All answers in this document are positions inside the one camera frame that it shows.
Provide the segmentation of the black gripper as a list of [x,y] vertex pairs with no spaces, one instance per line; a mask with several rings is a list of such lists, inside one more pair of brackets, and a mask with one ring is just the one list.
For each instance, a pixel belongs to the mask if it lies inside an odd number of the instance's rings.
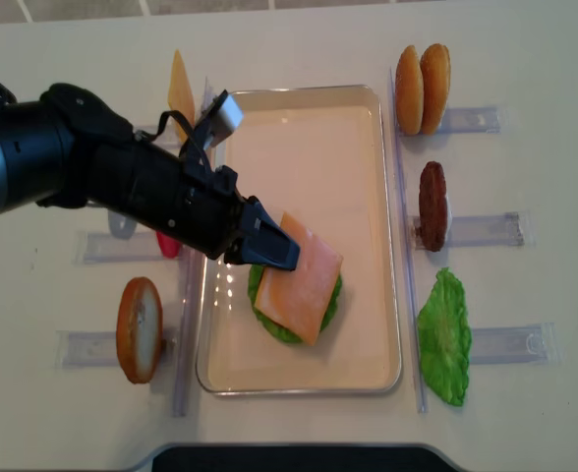
[[207,170],[145,142],[89,143],[89,198],[232,266],[295,270],[300,246],[227,166]]

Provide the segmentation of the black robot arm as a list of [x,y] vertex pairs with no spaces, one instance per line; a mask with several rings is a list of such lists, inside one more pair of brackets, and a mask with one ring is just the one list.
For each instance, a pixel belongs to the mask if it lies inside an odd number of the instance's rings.
[[239,193],[233,169],[213,167],[207,155],[242,117],[228,92],[197,123],[165,111],[159,126],[174,121],[187,138],[170,153],[87,89],[58,83],[36,101],[18,102],[0,84],[0,214],[32,203],[95,203],[212,260],[292,270],[298,243],[256,197]]

